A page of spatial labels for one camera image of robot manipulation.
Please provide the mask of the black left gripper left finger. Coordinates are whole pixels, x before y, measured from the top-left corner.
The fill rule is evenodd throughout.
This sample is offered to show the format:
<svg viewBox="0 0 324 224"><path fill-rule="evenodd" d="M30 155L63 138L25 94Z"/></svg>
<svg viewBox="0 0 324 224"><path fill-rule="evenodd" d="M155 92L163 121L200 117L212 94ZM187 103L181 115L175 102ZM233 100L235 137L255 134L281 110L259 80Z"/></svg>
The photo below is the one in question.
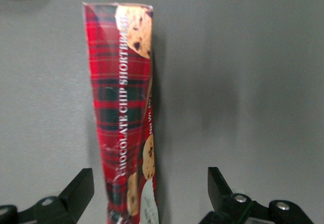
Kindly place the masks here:
<svg viewBox="0 0 324 224"><path fill-rule="evenodd" d="M84 168L58 196L40 199L21 212L15 205L2 205L1 223L77 223L93 195L93 170Z"/></svg>

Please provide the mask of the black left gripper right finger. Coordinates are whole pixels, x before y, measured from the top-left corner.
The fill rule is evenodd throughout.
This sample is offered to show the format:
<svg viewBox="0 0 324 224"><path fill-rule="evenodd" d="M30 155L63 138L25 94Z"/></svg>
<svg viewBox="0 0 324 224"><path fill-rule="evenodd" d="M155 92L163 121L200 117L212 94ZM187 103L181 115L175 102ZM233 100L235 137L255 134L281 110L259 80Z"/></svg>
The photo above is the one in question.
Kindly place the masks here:
<svg viewBox="0 0 324 224"><path fill-rule="evenodd" d="M295 203L273 200L267 207L243 193L234 193L217 167L208 168L208 195L213 206L200 223L309 223L313 221Z"/></svg>

